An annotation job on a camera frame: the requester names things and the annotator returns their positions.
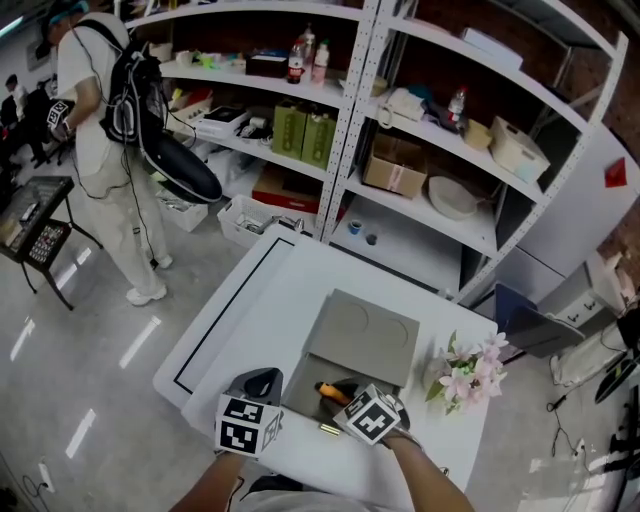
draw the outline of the power outlet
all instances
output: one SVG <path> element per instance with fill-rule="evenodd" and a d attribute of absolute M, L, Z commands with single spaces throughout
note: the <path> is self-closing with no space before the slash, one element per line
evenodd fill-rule
<path fill-rule="evenodd" d="M 50 493 L 56 492 L 56 488 L 53 486 L 53 480 L 51 480 L 51 473 L 49 473 L 49 468 L 44 463 L 44 458 L 40 460 L 38 464 L 38 468 L 40 469 L 40 476 L 42 477 L 42 483 L 46 484 L 45 489 Z"/>

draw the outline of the backpack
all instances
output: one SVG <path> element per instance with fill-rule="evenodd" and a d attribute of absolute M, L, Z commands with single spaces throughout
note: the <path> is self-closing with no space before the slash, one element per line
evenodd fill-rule
<path fill-rule="evenodd" d="M 78 27 L 98 32 L 119 53 L 111 73 L 109 103 L 100 126 L 109 140 L 144 148 L 144 140 L 153 140 L 164 130 L 168 110 L 162 92 L 160 61 L 149 54 L 148 43 L 138 41 L 134 35 L 123 48 L 99 21 L 83 20 Z"/>

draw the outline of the white table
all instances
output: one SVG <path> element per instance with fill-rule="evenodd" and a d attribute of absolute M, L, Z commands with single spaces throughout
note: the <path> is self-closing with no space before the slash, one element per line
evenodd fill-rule
<path fill-rule="evenodd" d="M 277 227 L 267 235 L 247 254 L 245 259 L 251 261 L 251 265 L 245 265 L 243 260 L 238 265 L 242 272 L 229 277 L 235 285 L 245 283 L 243 289 L 247 286 L 258 289 L 246 297 L 242 307 L 235 306 L 236 310 L 242 309 L 236 321 L 238 318 L 242 321 L 233 331 L 230 326 L 216 330 L 221 324 L 216 312 L 235 293 L 234 287 L 225 282 L 159 371 L 154 379 L 156 388 L 163 392 L 160 381 L 167 385 L 167 376 L 171 376 L 172 371 L 175 373 L 177 363 L 189 356 L 189 350 L 209 343 L 205 334 L 212 323 L 217 322 L 209 335 L 213 335 L 214 342 L 205 350 L 199 349 L 207 353 L 202 357 L 210 367 L 182 409 L 192 426 L 212 438 L 218 396 L 234 377 L 256 368 L 275 366 L 283 372 L 286 388 L 318 312 L 332 291 L 339 288 L 420 322 L 411 376 L 400 396 L 409 410 L 412 433 L 432 460 L 449 468 L 450 478 L 464 489 L 476 458 L 488 406 L 445 417 L 438 407 L 424 403 L 426 393 L 421 376 L 430 354 L 446 346 L 452 331 L 457 329 L 458 339 L 463 342 L 476 344 L 495 333 L 495 324 L 306 237 L 295 241 L 295 247 L 288 246 L 288 250 L 282 251 L 287 254 L 280 259 L 275 271 L 275 261 L 271 262 L 271 275 L 263 275 L 260 286 L 251 284 L 251 279 L 246 284 L 246 278 L 242 280 L 240 274 L 248 272 L 259 261 L 263 263 L 253 275 L 264 274 L 260 267 L 265 257 L 268 259 L 276 250 L 274 247 L 278 244 L 274 246 L 274 240 L 289 236 Z M 261 464 L 327 492 L 396 510 L 413 510 L 400 468 L 386 448 L 369 448 L 345 434 L 337 438 L 330 436 L 319 430 L 317 422 L 290 410 L 285 411 L 283 426 L 278 439 L 260 458 Z"/>

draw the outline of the storage bin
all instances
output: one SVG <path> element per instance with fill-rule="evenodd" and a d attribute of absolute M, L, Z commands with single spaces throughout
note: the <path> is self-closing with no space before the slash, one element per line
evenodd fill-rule
<path fill-rule="evenodd" d="M 246 248 L 251 248 L 260 240 L 260 235 L 247 229 L 247 225 L 259 227 L 281 209 L 261 203 L 246 196 L 235 196 L 218 212 L 222 234 L 228 240 Z"/>
<path fill-rule="evenodd" d="M 526 183 L 535 183 L 549 167 L 549 160 L 526 133 L 496 117 L 489 146 L 493 159 Z"/>
<path fill-rule="evenodd" d="M 191 233 L 209 214 L 209 207 L 206 204 L 187 203 L 186 201 L 176 198 L 166 190 L 158 192 L 156 197 L 158 198 L 162 218 L 168 222 L 172 222 L 189 233 Z M 167 200 L 175 201 L 178 205 L 186 205 L 188 207 L 186 210 L 181 211 L 169 206 L 167 204 Z"/>

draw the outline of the black table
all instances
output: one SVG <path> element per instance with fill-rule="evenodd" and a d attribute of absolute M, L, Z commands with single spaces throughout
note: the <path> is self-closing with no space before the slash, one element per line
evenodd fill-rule
<path fill-rule="evenodd" d="M 53 288 L 53 291 L 70 311 L 73 311 L 73 306 L 64 298 L 49 271 L 53 261 L 60 252 L 60 249 L 62 249 L 67 238 L 69 238 L 72 229 L 75 229 L 95 242 L 100 249 L 103 248 L 100 242 L 78 226 L 73 220 L 71 206 L 69 205 L 69 192 L 73 190 L 74 186 L 73 180 L 69 176 L 33 177 L 14 193 L 10 204 L 0 215 L 0 238 L 2 239 L 0 241 L 0 253 L 22 266 L 24 276 L 33 293 L 37 293 L 37 291 L 29 280 L 25 263 L 44 275 L 49 285 Z M 69 222 L 51 218 L 62 201 L 67 205 Z M 20 222 L 27 208 L 34 203 L 39 203 L 38 208 L 27 222 Z M 7 245 L 6 240 L 18 224 L 22 227 L 22 230 L 15 239 L 11 240 L 11 243 Z M 46 257 L 43 259 L 32 252 L 32 250 L 36 244 L 43 241 L 43 237 L 46 237 L 44 233 L 48 228 L 62 230 L 62 234 L 50 245 L 49 250 L 46 252 Z"/>

